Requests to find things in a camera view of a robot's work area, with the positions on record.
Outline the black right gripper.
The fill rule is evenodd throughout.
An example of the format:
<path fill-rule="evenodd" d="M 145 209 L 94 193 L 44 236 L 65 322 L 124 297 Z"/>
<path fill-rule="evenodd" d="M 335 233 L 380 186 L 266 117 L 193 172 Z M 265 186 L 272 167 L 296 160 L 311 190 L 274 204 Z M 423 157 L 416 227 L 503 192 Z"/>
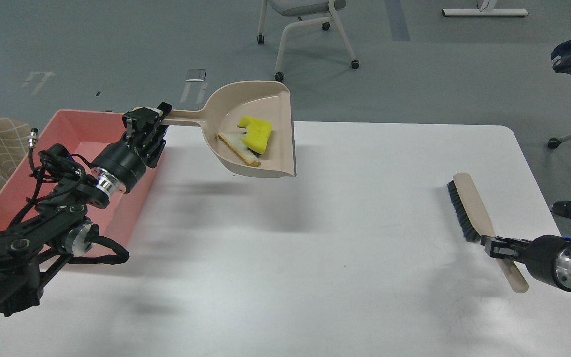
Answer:
<path fill-rule="evenodd" d="M 489 257 L 508 258 L 522 263 L 533 278 L 558 289 L 571 291 L 557 274 L 557 258 L 570 245 L 564 237 L 543 235 L 529 241 L 482 235 L 480 243 Z"/>

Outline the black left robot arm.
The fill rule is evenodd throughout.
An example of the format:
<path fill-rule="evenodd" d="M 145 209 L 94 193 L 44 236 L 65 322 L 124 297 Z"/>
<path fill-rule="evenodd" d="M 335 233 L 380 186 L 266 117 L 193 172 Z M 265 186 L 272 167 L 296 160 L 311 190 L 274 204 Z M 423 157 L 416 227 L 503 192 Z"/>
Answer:
<path fill-rule="evenodd" d="M 29 135 L 28 163 L 36 181 L 32 196 L 0 231 L 0 313 L 6 317 L 38 306 L 44 287 L 66 264 L 117 265 L 129 259 L 118 242 L 100 234 L 88 218 L 89 206 L 104 209 L 116 192 L 130 193 L 165 148 L 163 120 L 172 105 L 138 107 L 122 116 L 125 133 L 93 161 L 75 160 L 63 145 L 34 149 Z"/>

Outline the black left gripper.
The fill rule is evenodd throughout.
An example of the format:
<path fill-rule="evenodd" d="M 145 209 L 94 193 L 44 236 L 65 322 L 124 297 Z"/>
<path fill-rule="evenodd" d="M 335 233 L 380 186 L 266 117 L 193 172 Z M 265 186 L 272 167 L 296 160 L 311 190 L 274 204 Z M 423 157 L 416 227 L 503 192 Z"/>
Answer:
<path fill-rule="evenodd" d="M 124 113 L 123 140 L 107 145 L 91 167 L 113 175 L 121 183 L 120 191 L 130 193 L 147 168 L 153 169 L 159 161 L 168 128 L 162 121 L 171 110 L 171 104 L 161 102 L 156 108 L 138 107 Z"/>

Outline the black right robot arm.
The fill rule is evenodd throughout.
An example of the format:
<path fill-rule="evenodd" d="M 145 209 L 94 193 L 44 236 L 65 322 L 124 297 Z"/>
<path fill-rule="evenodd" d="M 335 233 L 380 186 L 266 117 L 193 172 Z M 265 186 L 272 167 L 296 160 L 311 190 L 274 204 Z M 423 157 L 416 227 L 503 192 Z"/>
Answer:
<path fill-rule="evenodd" d="M 571 201 L 555 202 L 552 213 L 571 219 Z M 533 278 L 571 292 L 571 238 L 542 235 L 528 241 L 483 235 L 480 242 L 489 257 L 522 263 Z"/>

